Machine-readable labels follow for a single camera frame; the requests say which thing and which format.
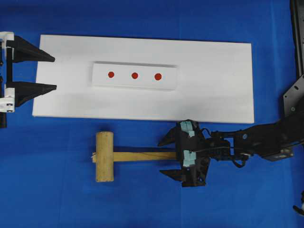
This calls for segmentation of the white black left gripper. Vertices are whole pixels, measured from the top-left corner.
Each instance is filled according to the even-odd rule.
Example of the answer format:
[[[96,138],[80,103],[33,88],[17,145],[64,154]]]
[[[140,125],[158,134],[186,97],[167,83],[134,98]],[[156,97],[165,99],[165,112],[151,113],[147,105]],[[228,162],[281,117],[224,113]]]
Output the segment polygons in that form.
[[[56,85],[39,84],[30,82],[14,82],[14,88],[8,87],[12,83],[12,62],[24,61],[55,62],[55,58],[47,52],[32,45],[13,32],[0,32],[0,66],[3,66],[2,53],[6,61],[6,83],[2,86],[3,77],[0,76],[0,127],[7,127],[7,113],[15,112],[15,107],[20,107],[27,101],[47,94],[57,89]]]

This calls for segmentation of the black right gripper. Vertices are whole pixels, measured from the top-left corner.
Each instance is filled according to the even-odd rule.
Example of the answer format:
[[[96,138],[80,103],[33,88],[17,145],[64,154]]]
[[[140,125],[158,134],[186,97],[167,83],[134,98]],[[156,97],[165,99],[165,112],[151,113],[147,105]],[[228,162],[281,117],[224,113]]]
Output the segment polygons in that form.
[[[176,123],[158,142],[158,146],[175,144],[180,170],[160,170],[160,173],[180,181],[183,187],[206,185],[211,159],[231,161],[230,142],[220,137],[205,138],[196,121],[185,120]]]

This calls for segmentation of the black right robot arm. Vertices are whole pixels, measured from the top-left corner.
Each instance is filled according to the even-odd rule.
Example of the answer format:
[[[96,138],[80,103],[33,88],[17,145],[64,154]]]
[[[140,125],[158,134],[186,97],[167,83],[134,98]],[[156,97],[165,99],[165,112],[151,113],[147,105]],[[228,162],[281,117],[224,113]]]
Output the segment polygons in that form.
[[[183,187],[204,186],[211,159],[231,161],[242,168],[257,154],[268,161],[293,156],[292,148],[304,142],[304,2],[290,2],[297,81],[283,95],[284,117],[275,123],[259,124],[233,132],[210,132],[205,138],[199,123],[184,120],[160,140],[159,146],[175,144],[179,170],[160,172]]]

